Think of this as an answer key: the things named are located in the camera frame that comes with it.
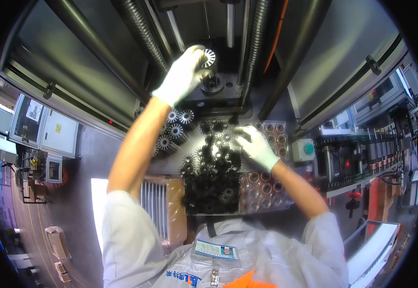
electrical cabinet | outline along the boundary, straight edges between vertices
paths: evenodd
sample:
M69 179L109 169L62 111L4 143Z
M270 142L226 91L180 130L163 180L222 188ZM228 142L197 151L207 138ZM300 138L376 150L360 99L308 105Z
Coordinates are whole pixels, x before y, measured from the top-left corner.
M10 122L9 139L24 146L75 158L78 122L21 94Z
M59 155L74 155L78 123L55 111L49 110L44 126L41 150Z

metal cabinet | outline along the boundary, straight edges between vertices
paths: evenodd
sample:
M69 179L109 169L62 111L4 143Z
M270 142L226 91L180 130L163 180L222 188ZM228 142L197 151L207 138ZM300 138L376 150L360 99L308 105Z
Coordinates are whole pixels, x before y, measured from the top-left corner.
M46 107L21 94L10 124L10 140L39 149L46 113Z
M10 124L15 143L60 156L75 158L78 122L21 94Z
M407 95L404 92L402 83L397 73L394 72L351 107L356 125L366 124L405 97Z
M55 111L48 110L44 125L41 150L74 157L78 123Z

gloved hand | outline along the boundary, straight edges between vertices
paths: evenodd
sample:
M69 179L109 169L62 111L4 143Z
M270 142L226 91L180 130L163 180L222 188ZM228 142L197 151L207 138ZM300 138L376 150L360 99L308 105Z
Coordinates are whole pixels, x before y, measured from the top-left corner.
M273 153L263 134L253 126L236 127L234 130L251 136L250 142L241 136L236 136L235 140L244 149L249 158L262 165L268 172L271 172L273 166L280 158Z
M163 100L173 109L201 83L203 78L210 74L207 69L196 71L197 66L201 64L202 57L204 57L203 49L203 45L194 45L187 49L172 64L161 86L151 95Z

plastic tray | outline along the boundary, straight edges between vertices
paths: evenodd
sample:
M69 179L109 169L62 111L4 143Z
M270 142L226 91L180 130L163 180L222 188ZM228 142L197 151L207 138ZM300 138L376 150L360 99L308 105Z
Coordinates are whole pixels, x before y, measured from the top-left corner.
M287 145L286 122L284 121L264 121L248 122L240 121L241 126L254 126L261 131L273 152L285 163L289 162L289 148Z
M239 177L239 213L288 209L294 202L283 185L268 172L246 172Z

yellow floor line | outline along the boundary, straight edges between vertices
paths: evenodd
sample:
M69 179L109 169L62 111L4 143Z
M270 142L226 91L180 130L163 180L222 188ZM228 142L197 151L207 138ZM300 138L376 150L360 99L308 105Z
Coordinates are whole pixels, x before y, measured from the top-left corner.
M35 229L33 227L32 215L30 214L30 205L27 204L27 207L28 207L28 216L30 217L30 224L32 225L33 236L35 237L36 246L38 246L39 255L41 256L41 259L43 259L43 263L44 263L44 266L46 266L47 273L49 273L49 277L51 277L51 279L54 282L54 284L56 285L56 287L58 287L57 283L54 281L54 278L52 278L51 272L49 272L49 268L47 268L46 261L44 261L43 254L41 253L41 249L39 249L38 240L36 240Z

